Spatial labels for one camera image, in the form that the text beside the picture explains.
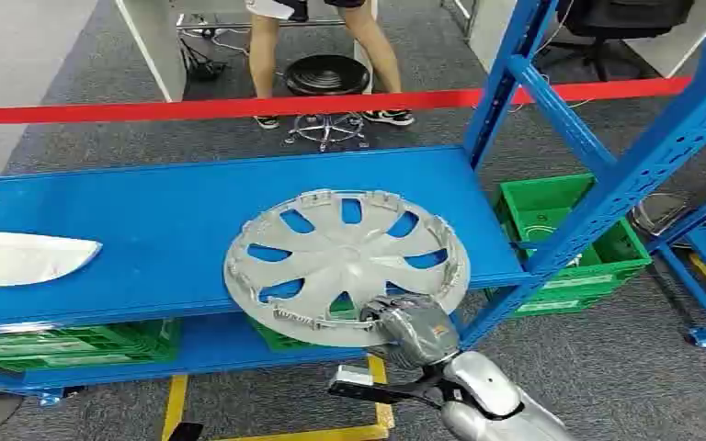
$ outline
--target office chair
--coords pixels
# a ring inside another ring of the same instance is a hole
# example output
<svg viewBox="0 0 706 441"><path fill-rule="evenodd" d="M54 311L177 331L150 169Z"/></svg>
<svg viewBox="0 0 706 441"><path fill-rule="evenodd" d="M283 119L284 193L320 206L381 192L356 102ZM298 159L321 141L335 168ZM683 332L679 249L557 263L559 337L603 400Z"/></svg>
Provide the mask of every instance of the office chair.
<svg viewBox="0 0 706 441"><path fill-rule="evenodd" d="M370 84L370 71L360 62L342 55L313 55L302 58L286 69L285 84L297 96L357 95ZM369 147L361 131L361 115L349 112L343 115L300 115L293 123L285 142L293 144L297 138L319 142L325 152L332 144L356 138L359 147Z"/></svg>
<svg viewBox="0 0 706 441"><path fill-rule="evenodd" d="M560 23L578 37L592 37L590 44L549 42L550 48L572 51L569 55L546 62L538 68L546 72L551 67L581 59L593 65L599 81L608 81L606 60L617 60L637 66L639 63L615 53L608 40L647 39L666 34L686 22L694 0L559 0L556 15Z"/></svg>

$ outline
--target black stool seat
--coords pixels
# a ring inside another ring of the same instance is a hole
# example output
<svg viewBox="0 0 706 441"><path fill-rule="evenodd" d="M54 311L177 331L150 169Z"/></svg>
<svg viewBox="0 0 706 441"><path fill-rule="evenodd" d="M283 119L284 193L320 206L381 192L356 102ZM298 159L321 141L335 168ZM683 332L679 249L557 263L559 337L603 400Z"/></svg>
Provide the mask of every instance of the black stool seat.
<svg viewBox="0 0 706 441"><path fill-rule="evenodd" d="M285 84L294 95L334 96L362 93L370 85L370 71L342 55L313 55L288 66Z"/></svg>

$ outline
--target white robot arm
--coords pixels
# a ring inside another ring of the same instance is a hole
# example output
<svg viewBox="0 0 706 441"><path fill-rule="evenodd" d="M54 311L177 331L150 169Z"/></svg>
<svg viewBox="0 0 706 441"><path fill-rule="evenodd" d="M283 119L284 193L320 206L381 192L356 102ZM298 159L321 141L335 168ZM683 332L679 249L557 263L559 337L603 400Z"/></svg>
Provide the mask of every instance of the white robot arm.
<svg viewBox="0 0 706 441"><path fill-rule="evenodd" d="M414 383L374 383L366 370L341 366L329 392L368 401L418 399L438 409L461 441L573 441L564 424L516 386L488 357L461 352L448 315L425 296L377 298L361 312L380 321L393 343L371 348L402 368L422 368ZM427 397L438 389L442 403Z"/></svg>

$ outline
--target sneaker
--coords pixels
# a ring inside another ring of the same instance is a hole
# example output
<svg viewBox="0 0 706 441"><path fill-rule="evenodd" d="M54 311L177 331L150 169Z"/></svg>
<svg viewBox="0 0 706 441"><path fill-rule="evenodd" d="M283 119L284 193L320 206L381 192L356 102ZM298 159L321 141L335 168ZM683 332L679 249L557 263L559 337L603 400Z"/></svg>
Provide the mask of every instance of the sneaker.
<svg viewBox="0 0 706 441"><path fill-rule="evenodd" d="M268 117L253 117L256 120L261 129L272 130L279 127L278 117L268 116Z"/></svg>
<svg viewBox="0 0 706 441"><path fill-rule="evenodd" d="M409 110L372 110L363 113L364 118L372 122L383 122L393 126L409 126L416 122L413 112Z"/></svg>

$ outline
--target red rope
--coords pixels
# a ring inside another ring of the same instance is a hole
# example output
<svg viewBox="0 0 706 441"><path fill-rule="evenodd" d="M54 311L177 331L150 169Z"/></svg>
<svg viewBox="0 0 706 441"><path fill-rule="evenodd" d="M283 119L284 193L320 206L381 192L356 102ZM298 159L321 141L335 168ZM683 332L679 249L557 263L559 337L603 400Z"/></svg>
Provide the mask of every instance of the red rope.
<svg viewBox="0 0 706 441"><path fill-rule="evenodd" d="M690 78L612 81L556 85L566 101L618 99L641 96L672 96L680 93ZM271 99L215 99L179 103L93 104L0 108L0 124L59 122L115 122L167 119L245 118L253 115L297 115L341 113L372 109L473 107L480 101L481 89L438 90L404 94L354 96L299 96ZM518 90L513 104L531 102Z"/></svg>

